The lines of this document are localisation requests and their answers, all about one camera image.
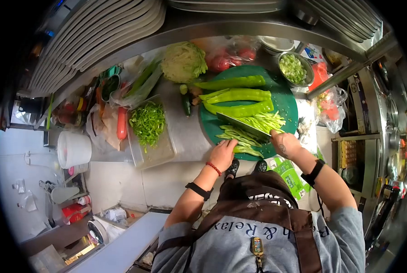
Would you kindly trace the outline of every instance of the black wristband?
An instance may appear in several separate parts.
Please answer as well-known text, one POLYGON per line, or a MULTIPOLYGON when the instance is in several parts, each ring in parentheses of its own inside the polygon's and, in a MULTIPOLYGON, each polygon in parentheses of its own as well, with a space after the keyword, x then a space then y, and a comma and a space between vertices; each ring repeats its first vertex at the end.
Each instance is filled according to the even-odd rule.
POLYGON ((210 198, 210 195, 212 193, 212 190, 214 188, 211 188, 211 190, 206 191, 202 189, 201 187, 197 186, 194 182, 188 183, 185 188, 192 189, 195 193, 199 194, 200 196, 203 197, 203 201, 207 201, 210 198))
POLYGON ((325 161, 321 159, 316 160, 316 166, 311 171, 310 174, 301 174, 300 177, 303 178, 312 188, 314 189, 314 180, 316 179, 317 175, 319 174, 320 170, 322 169, 323 165, 325 165, 325 161))

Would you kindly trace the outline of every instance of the red bead bracelet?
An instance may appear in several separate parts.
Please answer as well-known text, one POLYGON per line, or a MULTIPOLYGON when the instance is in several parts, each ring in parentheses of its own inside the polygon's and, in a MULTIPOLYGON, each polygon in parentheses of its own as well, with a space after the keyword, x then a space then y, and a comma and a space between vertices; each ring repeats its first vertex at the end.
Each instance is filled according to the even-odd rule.
POLYGON ((219 169, 216 167, 216 166, 214 166, 211 162, 207 162, 206 163, 206 165, 210 165, 211 167, 213 167, 214 168, 214 170, 216 170, 216 172, 219 174, 219 176, 221 177, 222 176, 222 173, 219 171, 219 169))

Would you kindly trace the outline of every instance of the stacked plate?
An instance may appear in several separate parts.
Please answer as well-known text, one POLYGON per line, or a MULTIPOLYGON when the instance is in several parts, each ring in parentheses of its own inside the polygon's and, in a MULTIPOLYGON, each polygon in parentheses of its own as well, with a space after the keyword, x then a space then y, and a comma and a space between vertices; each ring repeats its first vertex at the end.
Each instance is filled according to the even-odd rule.
POLYGON ((286 0, 168 0, 168 4, 194 12, 253 14, 280 10, 286 0))
POLYGON ((321 21, 359 43, 374 36, 382 20, 364 0, 306 0, 321 21))
POLYGON ((290 51, 294 47, 294 41, 271 36, 257 36, 262 47, 271 55, 278 55, 281 52, 290 51))
POLYGON ((55 92, 78 71, 157 31, 164 18, 162 0, 87 1, 41 55, 29 83, 31 96, 55 92))

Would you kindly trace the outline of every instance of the hand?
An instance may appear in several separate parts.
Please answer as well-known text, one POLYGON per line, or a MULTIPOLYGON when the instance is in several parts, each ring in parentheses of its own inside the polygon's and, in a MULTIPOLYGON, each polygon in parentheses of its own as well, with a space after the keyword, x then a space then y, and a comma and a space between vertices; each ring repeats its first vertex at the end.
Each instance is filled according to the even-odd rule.
POLYGON ((276 153, 286 159, 292 160, 303 149, 294 134, 278 134, 275 130, 271 130, 270 134, 270 142, 275 146, 276 153))
POLYGON ((232 164, 233 148, 238 144, 237 139, 222 140, 211 151, 210 162, 219 169, 220 172, 226 171, 232 164))

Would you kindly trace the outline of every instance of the apron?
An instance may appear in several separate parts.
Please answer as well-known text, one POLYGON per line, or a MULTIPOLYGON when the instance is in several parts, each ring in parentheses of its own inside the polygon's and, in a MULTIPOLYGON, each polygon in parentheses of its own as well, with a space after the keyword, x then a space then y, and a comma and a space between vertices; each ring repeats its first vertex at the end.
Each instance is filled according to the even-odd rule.
POLYGON ((217 204, 202 220, 197 230, 187 236, 166 240, 158 247, 155 257, 165 249, 188 246, 189 258, 185 265, 185 269, 188 269, 195 241, 225 215, 287 228, 294 233, 300 272, 322 272, 319 251, 313 237, 311 212, 298 209, 287 184, 274 171, 255 172, 226 180, 220 187, 217 204), (279 200, 279 203, 271 203, 274 200, 279 200))

